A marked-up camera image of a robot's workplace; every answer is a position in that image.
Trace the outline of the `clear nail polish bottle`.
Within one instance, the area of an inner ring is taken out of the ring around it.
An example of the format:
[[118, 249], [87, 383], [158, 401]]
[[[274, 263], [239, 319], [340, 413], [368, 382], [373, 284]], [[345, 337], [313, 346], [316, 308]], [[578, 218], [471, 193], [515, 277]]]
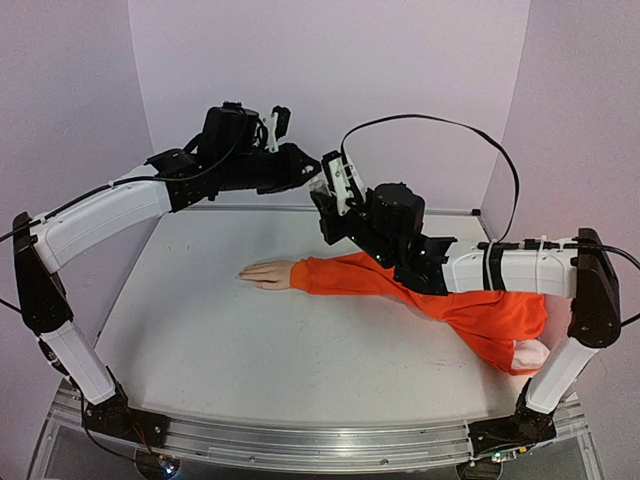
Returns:
[[331, 190], [325, 180], [316, 179], [309, 184], [311, 194], [331, 196]]

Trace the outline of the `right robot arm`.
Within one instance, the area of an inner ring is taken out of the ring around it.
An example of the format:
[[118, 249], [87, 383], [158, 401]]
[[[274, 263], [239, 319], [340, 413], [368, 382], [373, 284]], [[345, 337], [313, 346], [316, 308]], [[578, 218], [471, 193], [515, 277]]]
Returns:
[[327, 244], [347, 238], [411, 291], [446, 296], [501, 291], [569, 298], [567, 332], [524, 390], [524, 408], [552, 413], [602, 349], [621, 333], [619, 282], [597, 232], [569, 239], [470, 243], [423, 234], [424, 202], [403, 183], [355, 199], [318, 180], [310, 197]]

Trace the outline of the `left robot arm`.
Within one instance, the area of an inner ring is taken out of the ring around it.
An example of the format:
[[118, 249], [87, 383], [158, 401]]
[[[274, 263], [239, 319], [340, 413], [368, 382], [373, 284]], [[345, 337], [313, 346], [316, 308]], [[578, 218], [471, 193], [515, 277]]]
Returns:
[[19, 313], [49, 363], [97, 405], [98, 423], [116, 437], [131, 433], [133, 411], [116, 398], [114, 376], [75, 324], [60, 271], [103, 241], [148, 220], [175, 214], [221, 192], [269, 195], [297, 189], [320, 173], [319, 161], [285, 141], [291, 113], [268, 116], [239, 102], [208, 110], [202, 130], [183, 148], [155, 154], [107, 184], [30, 217], [11, 232]]

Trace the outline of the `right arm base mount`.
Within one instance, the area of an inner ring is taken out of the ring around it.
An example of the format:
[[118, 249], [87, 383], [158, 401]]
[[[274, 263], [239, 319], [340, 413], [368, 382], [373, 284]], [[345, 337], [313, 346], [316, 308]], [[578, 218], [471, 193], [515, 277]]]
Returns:
[[542, 413], [526, 403], [522, 392], [511, 415], [474, 421], [469, 425], [473, 460], [489, 458], [496, 453], [531, 448], [556, 437], [555, 410]]

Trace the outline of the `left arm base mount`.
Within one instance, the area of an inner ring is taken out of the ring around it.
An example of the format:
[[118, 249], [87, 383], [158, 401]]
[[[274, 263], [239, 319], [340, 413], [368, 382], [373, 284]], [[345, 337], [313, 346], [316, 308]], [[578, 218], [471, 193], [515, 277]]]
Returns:
[[169, 418], [164, 414], [130, 406], [121, 384], [115, 380], [114, 386], [114, 394], [102, 401], [91, 402], [83, 391], [80, 392], [82, 426], [90, 434], [136, 442], [147, 450], [163, 447]]

